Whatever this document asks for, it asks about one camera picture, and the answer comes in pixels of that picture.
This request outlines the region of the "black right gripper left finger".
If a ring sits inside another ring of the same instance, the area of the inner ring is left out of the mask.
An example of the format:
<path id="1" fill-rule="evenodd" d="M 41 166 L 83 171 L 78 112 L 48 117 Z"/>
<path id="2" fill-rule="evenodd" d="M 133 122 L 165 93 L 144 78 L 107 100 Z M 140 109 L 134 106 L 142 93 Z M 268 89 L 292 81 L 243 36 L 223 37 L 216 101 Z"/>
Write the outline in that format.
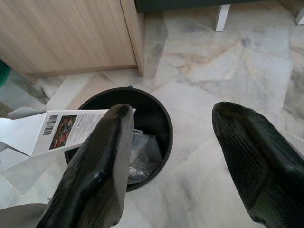
<path id="1" fill-rule="evenodd" d="M 110 108 L 79 147 L 37 223 L 39 228 L 110 228 L 124 209 L 133 109 Z"/>

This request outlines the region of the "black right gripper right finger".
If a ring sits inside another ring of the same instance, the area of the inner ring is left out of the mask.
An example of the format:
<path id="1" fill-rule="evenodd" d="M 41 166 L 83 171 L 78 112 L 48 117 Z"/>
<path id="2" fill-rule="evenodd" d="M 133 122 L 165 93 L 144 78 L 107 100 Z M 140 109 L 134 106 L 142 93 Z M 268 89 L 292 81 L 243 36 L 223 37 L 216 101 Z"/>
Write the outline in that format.
<path id="1" fill-rule="evenodd" d="M 212 126 L 251 219 L 268 228 L 304 225 L 304 158 L 263 115 L 219 102 Z"/>

